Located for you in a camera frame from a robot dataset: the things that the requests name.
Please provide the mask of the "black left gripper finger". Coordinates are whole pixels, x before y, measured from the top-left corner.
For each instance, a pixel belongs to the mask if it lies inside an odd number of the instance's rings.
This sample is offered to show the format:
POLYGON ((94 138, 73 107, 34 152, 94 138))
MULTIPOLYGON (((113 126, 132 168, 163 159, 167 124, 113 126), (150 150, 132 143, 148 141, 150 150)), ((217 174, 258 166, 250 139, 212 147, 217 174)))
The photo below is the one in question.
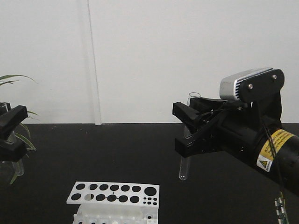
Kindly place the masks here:
POLYGON ((16 142, 8 143, 7 141, 0 142, 0 160, 18 162, 26 154, 26 144, 17 139, 16 142))
POLYGON ((10 105, 0 106, 0 138, 7 140, 12 131, 28 117, 27 108, 18 105, 11 108, 10 105))

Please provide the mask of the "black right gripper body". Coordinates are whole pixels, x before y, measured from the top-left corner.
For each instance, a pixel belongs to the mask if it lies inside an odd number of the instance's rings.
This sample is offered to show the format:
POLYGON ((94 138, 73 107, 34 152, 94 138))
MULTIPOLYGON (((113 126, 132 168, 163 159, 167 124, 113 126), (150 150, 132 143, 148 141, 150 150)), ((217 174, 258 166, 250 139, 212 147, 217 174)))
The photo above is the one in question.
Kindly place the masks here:
POLYGON ((211 98, 192 99, 205 104, 205 123, 218 122, 224 151, 241 161, 255 161, 264 131, 256 102, 227 101, 211 98))

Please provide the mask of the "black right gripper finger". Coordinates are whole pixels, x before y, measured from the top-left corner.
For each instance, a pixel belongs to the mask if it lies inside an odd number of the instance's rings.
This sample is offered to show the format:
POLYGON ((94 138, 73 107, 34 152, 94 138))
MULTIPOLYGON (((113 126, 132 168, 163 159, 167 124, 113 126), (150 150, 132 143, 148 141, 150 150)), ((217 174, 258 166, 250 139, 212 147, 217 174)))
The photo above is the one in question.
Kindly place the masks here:
POLYGON ((197 131, 205 125, 202 112, 206 109, 204 103, 192 101, 190 106, 181 102, 173 103, 172 114, 177 117, 189 131, 197 131))
POLYGON ((187 147, 188 155, 206 154, 224 151, 219 138, 218 122, 208 122, 197 131, 189 131, 188 134, 175 139, 174 149, 183 156, 187 147))

